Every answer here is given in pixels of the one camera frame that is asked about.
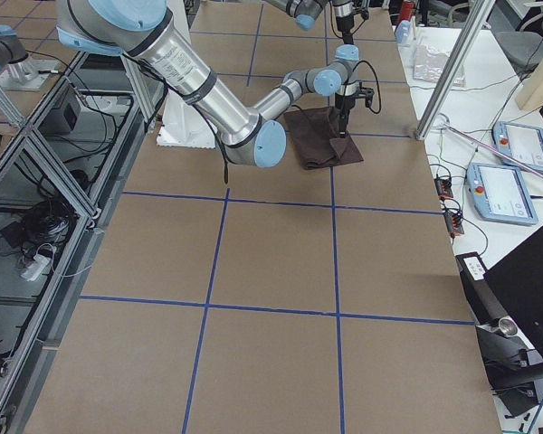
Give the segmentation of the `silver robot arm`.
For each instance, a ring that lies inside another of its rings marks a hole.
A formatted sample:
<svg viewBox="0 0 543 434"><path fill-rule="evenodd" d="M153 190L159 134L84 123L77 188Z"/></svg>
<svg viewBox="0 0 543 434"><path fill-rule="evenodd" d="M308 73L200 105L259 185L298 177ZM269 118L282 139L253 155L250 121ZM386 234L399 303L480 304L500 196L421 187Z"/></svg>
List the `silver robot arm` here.
<svg viewBox="0 0 543 434"><path fill-rule="evenodd" d="M186 105L215 127L226 161L273 167L284 156L286 134L277 117L306 93L339 94L357 87L357 46L343 44L323 68L293 71L252 107L246 107L194 51L165 1L59 1L60 42L74 50L125 55L156 73Z"/></svg>
<svg viewBox="0 0 543 434"><path fill-rule="evenodd" d="M333 33L344 44L354 43L355 32L369 19L369 2L353 0L266 0L266 4L292 17L301 30L308 31L328 7L336 20Z"/></svg>

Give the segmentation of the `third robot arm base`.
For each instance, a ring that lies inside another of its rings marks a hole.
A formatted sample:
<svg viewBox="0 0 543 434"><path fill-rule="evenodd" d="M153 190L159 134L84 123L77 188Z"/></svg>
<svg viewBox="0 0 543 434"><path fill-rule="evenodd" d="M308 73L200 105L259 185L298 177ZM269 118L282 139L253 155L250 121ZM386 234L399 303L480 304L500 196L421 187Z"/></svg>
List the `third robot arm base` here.
<svg viewBox="0 0 543 434"><path fill-rule="evenodd" d="M56 60L36 59L23 46L17 33L0 24L0 86L5 90L39 90L58 70Z"/></svg>

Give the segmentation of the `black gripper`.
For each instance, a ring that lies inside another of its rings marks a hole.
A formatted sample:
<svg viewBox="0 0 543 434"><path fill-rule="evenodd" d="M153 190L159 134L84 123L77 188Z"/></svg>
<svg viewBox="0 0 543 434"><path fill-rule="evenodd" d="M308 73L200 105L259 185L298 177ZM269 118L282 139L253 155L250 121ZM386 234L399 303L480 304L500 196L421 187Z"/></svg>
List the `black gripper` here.
<svg viewBox="0 0 543 434"><path fill-rule="evenodd" d="M357 90L355 88L341 88L335 94L335 108L338 114L338 136L344 138L347 135L348 114L356 106Z"/></svg>
<svg viewBox="0 0 543 434"><path fill-rule="evenodd" d="M354 16L347 15L342 17L336 17L336 26L339 32L339 36L344 44L353 44L353 28L354 28Z"/></svg>

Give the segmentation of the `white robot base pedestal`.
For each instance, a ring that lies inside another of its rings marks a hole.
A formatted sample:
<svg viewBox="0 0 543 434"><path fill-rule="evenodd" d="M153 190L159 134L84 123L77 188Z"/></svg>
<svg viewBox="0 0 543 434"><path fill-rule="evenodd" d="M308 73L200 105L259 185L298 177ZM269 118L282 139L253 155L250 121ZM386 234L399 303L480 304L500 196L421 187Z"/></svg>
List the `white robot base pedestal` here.
<svg viewBox="0 0 543 434"><path fill-rule="evenodd" d="M157 135L159 146L215 149L214 134L192 106L170 90Z"/></svg>

